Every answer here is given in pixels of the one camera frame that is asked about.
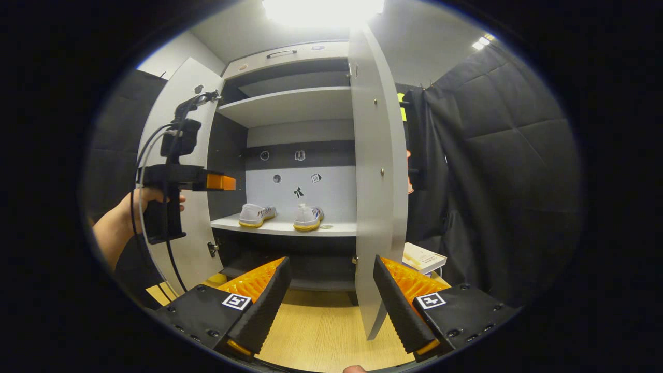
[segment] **book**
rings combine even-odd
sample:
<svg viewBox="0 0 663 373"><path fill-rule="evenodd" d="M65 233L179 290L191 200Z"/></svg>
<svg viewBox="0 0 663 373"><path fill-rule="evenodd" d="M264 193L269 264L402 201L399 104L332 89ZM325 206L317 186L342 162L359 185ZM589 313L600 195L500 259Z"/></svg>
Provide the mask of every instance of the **book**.
<svg viewBox="0 0 663 373"><path fill-rule="evenodd" d="M403 250L403 264L425 275L447 263L447 257L426 250L420 246L405 243Z"/></svg>

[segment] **white shelf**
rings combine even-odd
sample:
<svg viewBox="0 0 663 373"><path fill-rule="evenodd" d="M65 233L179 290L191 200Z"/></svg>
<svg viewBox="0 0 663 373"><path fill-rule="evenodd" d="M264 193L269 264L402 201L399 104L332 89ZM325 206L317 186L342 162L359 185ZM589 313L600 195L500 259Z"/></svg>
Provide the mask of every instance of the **white shelf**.
<svg viewBox="0 0 663 373"><path fill-rule="evenodd" d="M292 219L276 216L276 218L265 220L260 228L246 228L239 225L239 214L226 216L212 220L212 228L234 230L238 232L274 234L278 236L311 236L311 237L347 237L357 235L356 222L334 222L329 218L322 221L320 226L330 225L329 229L318 228L310 232L299 232L292 226Z"/></svg>
<svg viewBox="0 0 663 373"><path fill-rule="evenodd" d="M350 87L304 88L265 94L219 106L216 111L246 128L353 118Z"/></svg>

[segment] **floor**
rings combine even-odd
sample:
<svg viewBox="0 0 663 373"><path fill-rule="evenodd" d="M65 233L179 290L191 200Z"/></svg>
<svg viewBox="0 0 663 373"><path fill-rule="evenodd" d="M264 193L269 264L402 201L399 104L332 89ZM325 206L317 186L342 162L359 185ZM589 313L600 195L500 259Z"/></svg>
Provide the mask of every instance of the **floor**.
<svg viewBox="0 0 663 373"><path fill-rule="evenodd" d="M215 275L203 283L218 286L223 282L225 276ZM156 286L147 291L161 304L168 303ZM347 293L292 289L256 357L290 368L333 373L356 364L375 370L414 360L405 353L389 316L375 339L366 340L359 308L350 303Z"/></svg>

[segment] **cabinet handle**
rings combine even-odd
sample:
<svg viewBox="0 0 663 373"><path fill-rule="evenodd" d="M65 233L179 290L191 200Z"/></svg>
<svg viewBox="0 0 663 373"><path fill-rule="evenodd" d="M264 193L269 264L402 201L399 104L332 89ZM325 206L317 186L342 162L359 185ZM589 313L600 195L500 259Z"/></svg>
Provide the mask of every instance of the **cabinet handle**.
<svg viewBox="0 0 663 373"><path fill-rule="evenodd" d="M267 58L272 58L272 56L275 55L275 54L279 54L279 53L289 53L289 52L292 52L292 53L294 54L294 53L297 53L297 50L296 50L296 49L290 49L290 50L282 50L282 51L280 51L280 52L270 53L270 54L267 55Z"/></svg>

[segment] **finger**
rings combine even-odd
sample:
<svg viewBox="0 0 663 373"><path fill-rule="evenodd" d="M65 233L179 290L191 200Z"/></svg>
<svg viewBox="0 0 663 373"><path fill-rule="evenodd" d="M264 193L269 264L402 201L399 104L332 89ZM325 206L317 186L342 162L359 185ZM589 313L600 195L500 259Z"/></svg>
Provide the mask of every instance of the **finger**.
<svg viewBox="0 0 663 373"><path fill-rule="evenodd" d="M143 188L143 200L147 202L150 202L152 200L161 202L164 200L164 194L158 188L152 188L152 187Z"/></svg>
<svg viewBox="0 0 663 373"><path fill-rule="evenodd" d="M343 373L366 373L366 371L361 365L351 365L343 369Z"/></svg>

